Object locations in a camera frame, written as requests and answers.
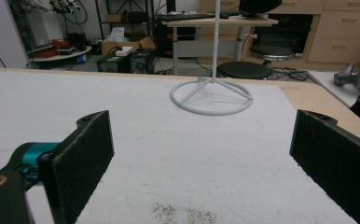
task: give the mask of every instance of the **cardboard box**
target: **cardboard box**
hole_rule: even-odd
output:
[[[113,15],[106,15],[105,21],[107,22],[121,22],[126,21],[127,17],[122,14],[113,14]]]
[[[103,41],[102,56],[107,55],[115,47],[133,47],[133,52],[137,49],[156,48],[154,41],[145,32],[125,33],[125,37],[128,37],[130,42]]]

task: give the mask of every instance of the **wooden drawer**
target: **wooden drawer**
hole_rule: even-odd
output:
[[[278,14],[321,14],[325,0],[283,0],[279,7],[269,13]]]
[[[239,0],[220,0],[221,10],[238,10]],[[201,0],[201,10],[209,9],[215,10],[215,0]]]
[[[360,63],[360,39],[314,38],[308,63]]]
[[[325,10],[360,10],[360,0],[326,0]]]
[[[315,37],[360,38],[360,11],[326,11]]]

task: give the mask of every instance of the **white table surface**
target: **white table surface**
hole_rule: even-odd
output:
[[[108,109],[116,155],[78,223],[355,223],[289,155],[296,110],[278,87],[243,84],[251,107],[209,117],[173,104],[177,83],[0,71],[0,168],[19,145],[62,141]],[[189,101],[239,103],[225,90]],[[27,196],[36,223],[51,223],[44,189]]]
[[[337,72],[309,71],[314,81],[323,86],[347,107],[351,107],[360,95],[360,89],[354,85],[347,84],[338,87],[334,84],[334,75]]]

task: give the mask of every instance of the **white wall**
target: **white wall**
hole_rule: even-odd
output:
[[[0,0],[0,58],[11,68],[23,68],[28,63],[7,0]]]

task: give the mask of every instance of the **black stool seat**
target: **black stool seat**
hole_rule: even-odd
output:
[[[272,70],[258,63],[229,62],[218,65],[217,74],[223,77],[264,79],[272,75]]]
[[[270,45],[257,45],[249,50],[253,57],[266,61],[287,61],[294,55],[291,49]]]

